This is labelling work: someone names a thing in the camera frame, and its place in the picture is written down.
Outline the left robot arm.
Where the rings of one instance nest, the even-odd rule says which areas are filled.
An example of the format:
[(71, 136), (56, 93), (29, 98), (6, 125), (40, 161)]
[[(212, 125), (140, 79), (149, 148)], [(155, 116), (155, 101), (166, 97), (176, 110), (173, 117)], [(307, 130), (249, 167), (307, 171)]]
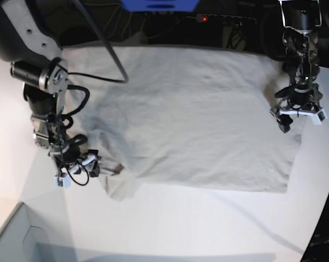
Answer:
[(283, 133), (292, 116), (309, 116), (315, 125), (327, 119), (316, 83), (320, 73), (318, 28), (322, 25), (319, 1), (279, 1), (262, 15), (260, 44), (271, 59), (282, 62), (289, 84), (274, 95), (278, 101), (270, 113)]

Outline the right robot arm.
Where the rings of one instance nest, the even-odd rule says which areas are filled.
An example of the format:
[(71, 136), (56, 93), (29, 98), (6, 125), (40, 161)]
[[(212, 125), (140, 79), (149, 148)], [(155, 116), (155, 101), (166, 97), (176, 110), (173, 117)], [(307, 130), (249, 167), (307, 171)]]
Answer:
[(87, 137), (67, 134), (90, 92), (70, 82), (59, 43), (42, 29), (29, 1), (0, 1), (0, 59), (10, 63), (11, 76), (23, 83), (34, 141), (48, 151), (57, 180), (82, 172), (97, 177), (98, 151), (81, 152)]

